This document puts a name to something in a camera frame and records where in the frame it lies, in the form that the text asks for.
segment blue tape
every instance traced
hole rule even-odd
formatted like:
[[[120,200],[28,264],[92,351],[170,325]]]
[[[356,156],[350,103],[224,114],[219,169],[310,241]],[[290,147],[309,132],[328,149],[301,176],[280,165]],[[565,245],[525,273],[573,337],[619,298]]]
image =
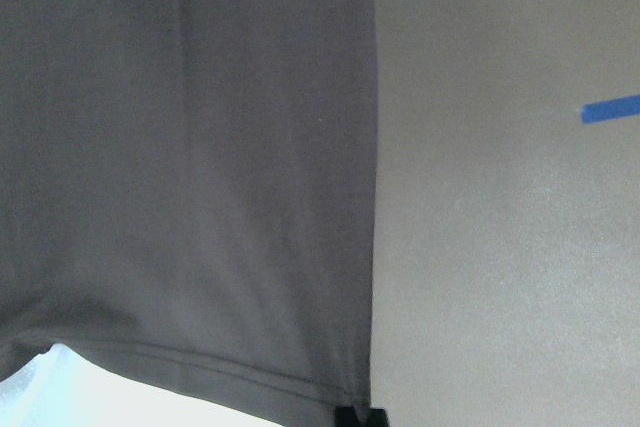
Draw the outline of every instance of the blue tape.
[[[640,95],[587,104],[582,108],[582,123],[592,124],[640,114]]]

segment black object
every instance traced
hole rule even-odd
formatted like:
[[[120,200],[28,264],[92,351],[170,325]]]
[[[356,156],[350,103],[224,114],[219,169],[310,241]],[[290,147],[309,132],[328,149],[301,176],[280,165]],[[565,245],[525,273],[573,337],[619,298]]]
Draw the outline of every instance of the black object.
[[[369,409],[367,420],[363,424],[354,407],[337,407],[335,427],[389,427],[389,419],[384,409]]]

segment white surface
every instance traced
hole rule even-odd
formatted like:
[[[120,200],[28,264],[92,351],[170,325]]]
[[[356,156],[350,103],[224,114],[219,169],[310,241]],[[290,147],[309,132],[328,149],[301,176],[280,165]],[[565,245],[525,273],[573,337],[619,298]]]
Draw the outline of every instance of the white surface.
[[[639,0],[376,0],[373,402],[640,426]]]
[[[56,344],[0,383],[1,427],[277,424],[124,379]]]

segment blue painter's tape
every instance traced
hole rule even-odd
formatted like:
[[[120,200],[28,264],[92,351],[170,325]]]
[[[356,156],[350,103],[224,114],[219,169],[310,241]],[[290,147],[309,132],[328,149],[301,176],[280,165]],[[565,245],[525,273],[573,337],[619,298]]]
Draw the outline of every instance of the blue painter's tape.
[[[582,123],[592,124],[638,114],[640,114],[640,95],[634,95],[585,105],[582,108]]]

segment gray fabric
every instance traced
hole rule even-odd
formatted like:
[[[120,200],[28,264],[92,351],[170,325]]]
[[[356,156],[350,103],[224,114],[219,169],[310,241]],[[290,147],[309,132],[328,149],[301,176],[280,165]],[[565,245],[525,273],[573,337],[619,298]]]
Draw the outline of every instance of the gray fabric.
[[[366,404],[372,0],[0,5],[0,379],[61,342],[288,426]]]

